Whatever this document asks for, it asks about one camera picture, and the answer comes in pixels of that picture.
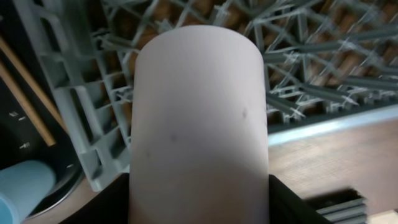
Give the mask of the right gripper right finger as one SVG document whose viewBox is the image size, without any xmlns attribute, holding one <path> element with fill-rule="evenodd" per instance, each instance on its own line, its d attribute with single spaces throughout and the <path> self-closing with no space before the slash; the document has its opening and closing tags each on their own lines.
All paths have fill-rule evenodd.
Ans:
<svg viewBox="0 0 398 224">
<path fill-rule="evenodd" d="M 269 175 L 269 223 L 331 224 L 274 175 Z"/>
</svg>

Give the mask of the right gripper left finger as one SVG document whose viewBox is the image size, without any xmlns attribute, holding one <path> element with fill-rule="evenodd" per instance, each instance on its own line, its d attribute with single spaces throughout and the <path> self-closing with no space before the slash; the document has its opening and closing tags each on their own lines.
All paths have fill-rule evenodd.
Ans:
<svg viewBox="0 0 398 224">
<path fill-rule="evenodd" d="M 121 174 L 60 224 L 128 224 L 129 174 Z"/>
</svg>

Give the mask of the blue cup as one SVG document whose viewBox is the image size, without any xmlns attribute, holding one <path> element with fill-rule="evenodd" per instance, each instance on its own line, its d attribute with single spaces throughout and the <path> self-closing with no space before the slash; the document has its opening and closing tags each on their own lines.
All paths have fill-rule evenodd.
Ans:
<svg viewBox="0 0 398 224">
<path fill-rule="evenodd" d="M 19 224 L 52 190 L 54 171 L 40 161 L 24 161 L 1 171 L 1 224 Z"/>
</svg>

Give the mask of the pink cup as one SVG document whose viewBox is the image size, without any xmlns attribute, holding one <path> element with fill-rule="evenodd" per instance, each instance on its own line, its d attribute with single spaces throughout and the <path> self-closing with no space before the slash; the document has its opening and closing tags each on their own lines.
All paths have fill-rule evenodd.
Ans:
<svg viewBox="0 0 398 224">
<path fill-rule="evenodd" d="M 243 35 L 185 26 L 136 58 L 131 223 L 268 223 L 264 63 Z"/>
</svg>

